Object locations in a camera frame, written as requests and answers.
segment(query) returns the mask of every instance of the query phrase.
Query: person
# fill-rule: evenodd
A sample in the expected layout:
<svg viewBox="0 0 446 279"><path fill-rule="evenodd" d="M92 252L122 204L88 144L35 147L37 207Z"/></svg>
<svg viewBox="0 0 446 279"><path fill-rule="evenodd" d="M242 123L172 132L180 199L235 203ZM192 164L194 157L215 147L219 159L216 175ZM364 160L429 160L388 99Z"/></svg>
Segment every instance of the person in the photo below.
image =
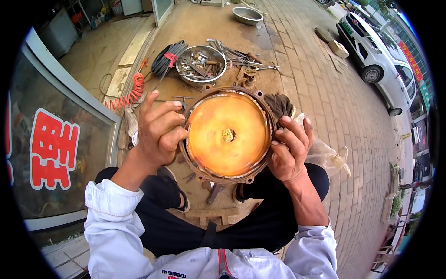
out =
<svg viewBox="0 0 446 279"><path fill-rule="evenodd" d="M165 210L190 208L173 173L162 167L188 132L177 113L180 102L152 108L158 95L153 91L142 104L139 143L122 166L87 185L91 278L337 278L334 231L322 204L329 179L321 167L304 163L314 140L310 120L302 129L283 116L287 129L276 132L268 167L252 184L235 187L238 203L264 199L258 208L219 232L213 222L203 230ZM293 238L283 261L272 254ZM157 257L153 263L143 247Z"/></svg>

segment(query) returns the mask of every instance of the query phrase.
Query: jacket sleeve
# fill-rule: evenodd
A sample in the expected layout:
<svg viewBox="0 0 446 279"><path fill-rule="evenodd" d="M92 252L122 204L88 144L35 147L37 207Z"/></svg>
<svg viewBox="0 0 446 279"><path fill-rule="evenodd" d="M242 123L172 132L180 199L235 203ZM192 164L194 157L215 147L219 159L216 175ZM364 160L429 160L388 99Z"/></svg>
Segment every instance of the jacket sleeve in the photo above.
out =
<svg viewBox="0 0 446 279"><path fill-rule="evenodd" d="M335 232L324 226L299 226L284 263L297 278L337 278Z"/></svg>
<svg viewBox="0 0 446 279"><path fill-rule="evenodd" d="M132 192L108 179L88 183L84 235L90 244L91 278L145 278L153 271L143 256L139 236L145 230L135 212L142 196L141 190Z"/></svg>

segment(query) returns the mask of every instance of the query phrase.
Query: car wheel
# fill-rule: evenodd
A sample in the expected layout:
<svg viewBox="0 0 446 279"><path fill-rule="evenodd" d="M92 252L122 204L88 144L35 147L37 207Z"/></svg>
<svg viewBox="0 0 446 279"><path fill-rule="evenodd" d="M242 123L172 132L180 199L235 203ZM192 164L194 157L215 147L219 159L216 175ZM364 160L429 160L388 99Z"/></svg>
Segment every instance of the car wheel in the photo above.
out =
<svg viewBox="0 0 446 279"><path fill-rule="evenodd" d="M397 116L403 113L401 108L389 108L388 110L389 116Z"/></svg>
<svg viewBox="0 0 446 279"><path fill-rule="evenodd" d="M382 76L381 68L378 66L372 65L368 66L363 70L361 78L365 83L377 83L381 80Z"/></svg>

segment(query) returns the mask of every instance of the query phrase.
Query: brick pavement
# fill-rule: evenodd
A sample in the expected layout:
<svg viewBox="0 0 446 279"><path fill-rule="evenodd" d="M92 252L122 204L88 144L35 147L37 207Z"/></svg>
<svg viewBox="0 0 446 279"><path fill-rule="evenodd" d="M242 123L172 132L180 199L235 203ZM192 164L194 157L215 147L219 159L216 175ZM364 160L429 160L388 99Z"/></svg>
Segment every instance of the brick pavement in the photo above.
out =
<svg viewBox="0 0 446 279"><path fill-rule="evenodd" d="M334 149L347 146L351 177L343 171L330 179L323 201L338 243L340 278L364 278L382 243L380 221L389 191L389 161L399 155L395 119L383 98L365 84L347 59L338 73L314 28L335 32L335 19L314 0L254 0L268 15L284 93L312 120L317 135Z"/></svg>

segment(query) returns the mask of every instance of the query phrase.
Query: black pants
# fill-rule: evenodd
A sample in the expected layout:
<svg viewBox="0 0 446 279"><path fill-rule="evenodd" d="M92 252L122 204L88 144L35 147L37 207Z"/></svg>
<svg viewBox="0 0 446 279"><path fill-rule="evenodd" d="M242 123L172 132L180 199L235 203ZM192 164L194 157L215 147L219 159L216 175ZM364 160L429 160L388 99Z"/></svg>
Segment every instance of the black pants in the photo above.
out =
<svg viewBox="0 0 446 279"><path fill-rule="evenodd" d="M317 165L305 165L311 182L323 200L330 185L327 173ZM117 167L102 170L96 177L96 183L111 179L117 170ZM175 181L149 175L140 188L144 197L136 207L136 213L145 228L141 241L157 257L198 247L229 250L265 248L273 252L291 241L298 231L288 189L268 168L259 173L252 184L243 186L246 199L264 201L240 222L217 233L213 222L209 222L207 230L203 230L164 210L180 206Z"/></svg>

